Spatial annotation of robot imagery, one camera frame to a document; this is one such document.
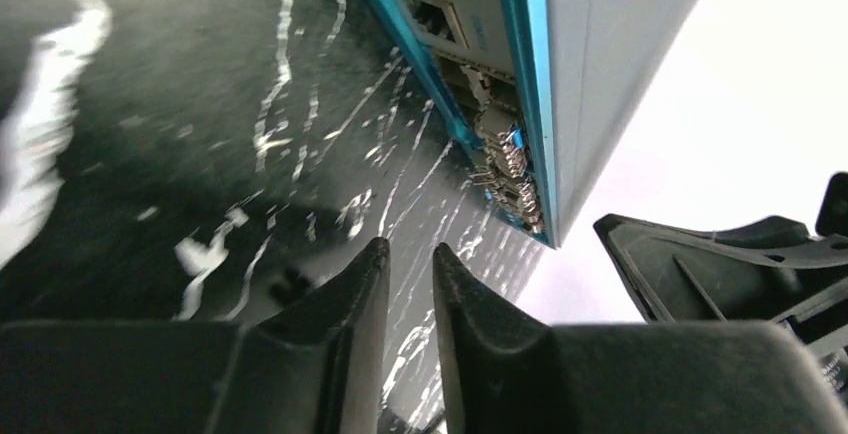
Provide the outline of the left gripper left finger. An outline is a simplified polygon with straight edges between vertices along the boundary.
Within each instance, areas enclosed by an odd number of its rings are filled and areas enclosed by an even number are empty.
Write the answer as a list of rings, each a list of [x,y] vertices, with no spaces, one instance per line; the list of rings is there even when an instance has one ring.
[[[235,321],[14,322],[1,329],[5,433],[373,433],[390,247],[279,314]]]

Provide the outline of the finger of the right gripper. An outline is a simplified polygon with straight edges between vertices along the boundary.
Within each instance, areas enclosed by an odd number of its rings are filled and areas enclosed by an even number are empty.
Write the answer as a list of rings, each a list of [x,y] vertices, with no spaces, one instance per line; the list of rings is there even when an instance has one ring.
[[[822,287],[805,271],[839,264],[780,216],[693,231],[609,214],[594,230],[647,321],[776,320]]]

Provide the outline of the large dark network switch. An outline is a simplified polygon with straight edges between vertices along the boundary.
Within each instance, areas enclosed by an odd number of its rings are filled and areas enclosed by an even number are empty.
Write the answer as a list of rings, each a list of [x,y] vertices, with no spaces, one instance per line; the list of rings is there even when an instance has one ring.
[[[559,248],[697,0],[368,0],[503,220]]]

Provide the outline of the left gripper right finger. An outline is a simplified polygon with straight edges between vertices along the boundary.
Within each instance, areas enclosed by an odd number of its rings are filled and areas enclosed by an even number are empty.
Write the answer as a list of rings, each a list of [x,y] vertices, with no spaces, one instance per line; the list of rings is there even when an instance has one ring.
[[[446,244],[433,296],[452,433],[843,433],[807,350],[762,322],[546,325]]]

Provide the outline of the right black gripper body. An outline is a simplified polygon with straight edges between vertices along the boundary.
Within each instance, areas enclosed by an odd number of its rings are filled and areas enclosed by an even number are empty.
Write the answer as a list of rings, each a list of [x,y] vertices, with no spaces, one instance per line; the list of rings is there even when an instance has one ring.
[[[847,174],[833,174],[815,222],[814,243],[834,254],[838,265],[804,272],[822,287],[783,321],[818,358],[822,377],[842,404],[847,403]]]

